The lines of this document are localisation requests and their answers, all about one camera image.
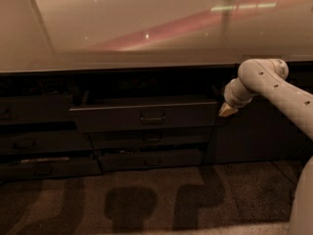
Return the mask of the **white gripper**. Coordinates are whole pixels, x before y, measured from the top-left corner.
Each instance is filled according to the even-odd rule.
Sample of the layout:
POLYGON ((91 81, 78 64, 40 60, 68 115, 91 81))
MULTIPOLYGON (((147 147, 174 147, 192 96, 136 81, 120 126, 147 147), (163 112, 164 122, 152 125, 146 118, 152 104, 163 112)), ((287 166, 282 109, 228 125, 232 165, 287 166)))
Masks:
POLYGON ((224 89, 225 102, 222 104, 218 115, 222 118, 233 115, 239 108, 249 104, 252 98, 253 94, 246 89, 238 78, 232 79, 224 89))

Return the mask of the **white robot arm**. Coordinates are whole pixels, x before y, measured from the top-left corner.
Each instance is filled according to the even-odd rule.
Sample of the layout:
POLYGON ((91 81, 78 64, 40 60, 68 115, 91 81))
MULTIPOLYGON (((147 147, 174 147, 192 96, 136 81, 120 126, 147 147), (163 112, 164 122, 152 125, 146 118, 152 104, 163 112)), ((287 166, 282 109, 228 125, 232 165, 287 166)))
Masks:
MULTIPOLYGON (((313 95, 286 82, 287 63, 281 59, 249 59, 225 87, 220 117, 228 117, 261 95, 313 140, 313 95)), ((288 235, 313 235, 313 157, 300 174, 291 208, 288 235)))

